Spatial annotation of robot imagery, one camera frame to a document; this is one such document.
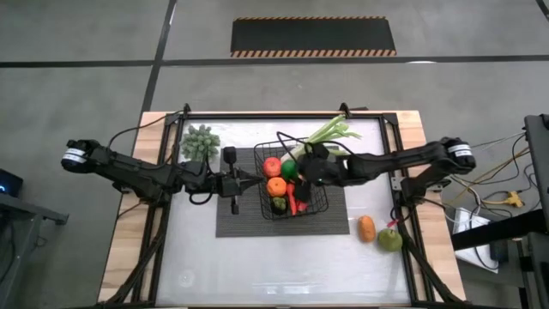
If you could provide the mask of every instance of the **black placemat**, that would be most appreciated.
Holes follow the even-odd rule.
[[[236,166],[254,173],[253,148],[237,148]],[[221,158],[221,170],[228,165]],[[218,198],[215,237],[294,236],[349,234],[347,206],[343,188],[326,187],[329,208],[318,214],[283,220],[265,220],[259,200],[259,188],[253,186],[238,198],[239,215],[231,214],[231,199]]]
[[[231,56],[370,57],[396,55],[384,16],[240,17]]]

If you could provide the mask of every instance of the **wooden table frame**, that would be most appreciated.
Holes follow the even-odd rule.
[[[190,120],[207,118],[332,118],[340,113],[342,112],[188,112],[187,116],[190,117]],[[142,116],[141,125],[149,124],[165,115],[166,112],[145,112]],[[425,135],[417,111],[356,111],[353,112],[354,115],[357,118],[384,115],[384,123],[381,122],[380,125],[384,125],[386,129],[382,130],[382,135],[383,133],[387,133],[386,136],[382,136],[387,141],[386,145],[384,145],[386,152],[389,150],[418,147],[425,144]],[[166,123],[171,123],[174,120],[176,119],[170,119]],[[183,122],[179,121],[178,129],[175,131],[166,131],[165,128],[167,127],[165,124],[159,121],[147,128],[140,129],[137,133],[133,156],[143,161],[162,163],[171,156],[172,150],[178,152],[177,144],[174,144],[174,148],[166,147],[166,145],[172,145],[174,141],[178,140],[176,133],[181,134],[182,127]],[[414,176],[421,173],[424,169],[425,167],[410,168],[409,174],[410,176]],[[440,201],[438,194],[428,193],[428,197]],[[135,195],[126,195],[122,199],[119,211],[122,212],[136,203],[137,198]],[[146,246],[145,244],[150,242],[151,233],[156,233],[155,231],[158,230],[159,217],[165,217],[167,221],[167,214],[163,213],[163,209],[149,208],[147,205],[141,205],[124,215],[117,222],[106,264],[106,271],[101,284],[99,301],[108,300],[124,283],[130,272],[134,269],[140,255],[142,255],[140,248]],[[452,293],[461,299],[465,299],[443,210],[429,203],[419,205],[417,213],[413,212],[412,220],[407,222],[407,229],[414,236],[416,243],[419,242],[418,247],[425,254],[428,262],[442,281],[449,287]],[[160,264],[162,250],[159,253],[160,256],[157,255],[154,261],[151,260],[148,264],[144,273],[143,284],[137,286],[142,292],[149,290],[149,295],[146,299],[149,299],[152,305],[154,305],[156,298],[156,284],[160,275],[159,270],[153,271],[152,263]],[[413,289],[410,290],[411,298],[413,298],[413,294],[416,294],[416,300],[439,300],[437,294],[433,296],[432,288],[415,260],[408,253],[403,257],[405,264],[407,263],[406,261],[411,264],[409,269],[412,272],[407,274],[407,279],[409,279],[408,288]],[[131,300],[132,302],[136,302],[142,299],[144,298],[140,294],[133,294],[131,297],[128,296],[126,301]]]

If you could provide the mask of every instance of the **concrete floor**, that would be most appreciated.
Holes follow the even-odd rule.
[[[3,0],[0,61],[152,59],[167,4]],[[165,58],[228,57],[230,22],[247,15],[386,15],[399,56],[543,54],[549,47],[549,22],[534,0],[179,0]],[[24,199],[70,213],[65,227],[44,225],[49,241],[33,254],[20,308],[95,302],[120,196],[99,177],[66,173],[59,161],[70,138],[107,142],[137,124],[149,73],[0,69],[0,167],[26,180]],[[188,102],[209,111],[319,110],[345,101],[373,110],[419,110],[428,140],[460,136],[475,144],[516,133],[523,116],[547,112],[547,79],[547,62],[163,68],[151,109],[177,110]],[[133,139],[131,133],[121,137],[115,149],[129,153]],[[510,142],[476,154],[475,173],[509,156]],[[501,177],[513,173],[509,168]],[[520,177],[479,190],[526,185]],[[458,191],[451,186],[444,197]],[[529,206],[538,201],[534,191],[524,199]],[[471,208],[472,200],[462,206]],[[511,287],[521,284],[514,264],[498,276],[460,268],[474,303],[520,305]]]

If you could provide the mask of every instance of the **black wire basket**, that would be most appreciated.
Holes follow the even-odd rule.
[[[283,140],[282,141],[288,149],[292,149],[297,146],[298,142],[295,140]],[[262,142],[258,143],[254,147],[254,158],[256,163],[257,175],[263,175],[263,162],[269,157],[281,158],[286,153],[286,150],[282,147],[281,142]],[[271,205],[271,196],[267,192],[267,177],[263,179],[263,182],[259,184],[259,200],[261,201],[261,211],[263,218],[267,220],[279,220],[293,217],[299,217],[303,215],[314,215],[319,212],[326,211],[328,209],[328,197],[326,196],[326,190],[324,187],[311,186],[311,198],[307,202],[307,208],[305,211],[298,211],[296,215],[292,215],[290,210],[290,203],[288,197],[286,199],[286,211],[275,211]]]

